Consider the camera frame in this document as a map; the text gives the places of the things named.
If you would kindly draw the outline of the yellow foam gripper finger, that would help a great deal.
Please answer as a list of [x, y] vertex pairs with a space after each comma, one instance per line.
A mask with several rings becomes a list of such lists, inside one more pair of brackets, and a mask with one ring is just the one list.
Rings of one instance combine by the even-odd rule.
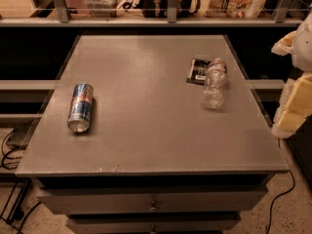
[[274, 137], [288, 138], [312, 115], [312, 74], [289, 78], [281, 93], [271, 132]]
[[292, 31], [287, 35], [285, 35], [283, 38], [281, 38], [278, 42], [274, 44], [274, 46], [271, 49], [271, 52], [278, 56], [292, 55], [295, 35], [296, 31]]

